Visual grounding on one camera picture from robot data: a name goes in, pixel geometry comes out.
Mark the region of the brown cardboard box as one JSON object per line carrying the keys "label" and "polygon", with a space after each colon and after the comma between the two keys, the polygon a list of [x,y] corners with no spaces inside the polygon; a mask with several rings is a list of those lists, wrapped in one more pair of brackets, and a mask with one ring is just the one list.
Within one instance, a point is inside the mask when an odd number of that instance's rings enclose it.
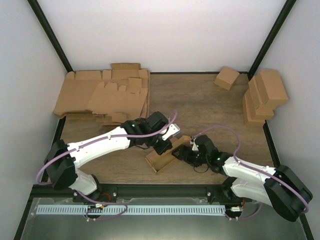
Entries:
{"label": "brown cardboard box", "polygon": [[156,151],[153,150],[145,156],[145,160],[152,170],[159,175],[178,161],[178,159],[172,155],[172,152],[190,141],[191,137],[186,135],[183,135],[180,138],[173,137],[170,139],[170,142],[172,143],[171,149],[167,150],[162,155],[158,155]]}

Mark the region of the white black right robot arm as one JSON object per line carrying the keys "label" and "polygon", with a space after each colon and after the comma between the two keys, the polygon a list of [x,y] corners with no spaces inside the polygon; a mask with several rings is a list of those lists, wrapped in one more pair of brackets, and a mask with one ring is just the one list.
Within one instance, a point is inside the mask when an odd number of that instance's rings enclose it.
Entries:
{"label": "white black right robot arm", "polygon": [[222,188],[229,202],[248,198],[269,205],[282,218],[294,222],[309,210],[313,195],[299,177],[285,165],[261,166],[219,151],[207,135],[192,139],[172,152],[192,167],[206,164],[216,174],[227,177]]}

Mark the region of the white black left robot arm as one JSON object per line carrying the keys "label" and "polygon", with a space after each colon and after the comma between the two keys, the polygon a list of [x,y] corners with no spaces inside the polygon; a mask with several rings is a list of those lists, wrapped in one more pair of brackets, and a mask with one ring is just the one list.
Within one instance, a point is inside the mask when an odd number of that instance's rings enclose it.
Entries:
{"label": "white black left robot arm", "polygon": [[173,147],[170,137],[179,132],[173,119],[156,111],[147,118],[127,120],[91,139],[69,144],[62,139],[54,142],[44,161],[45,170],[54,190],[72,189],[97,202],[102,196],[101,184],[96,176],[80,170],[83,165],[106,154],[142,145],[162,155]]}

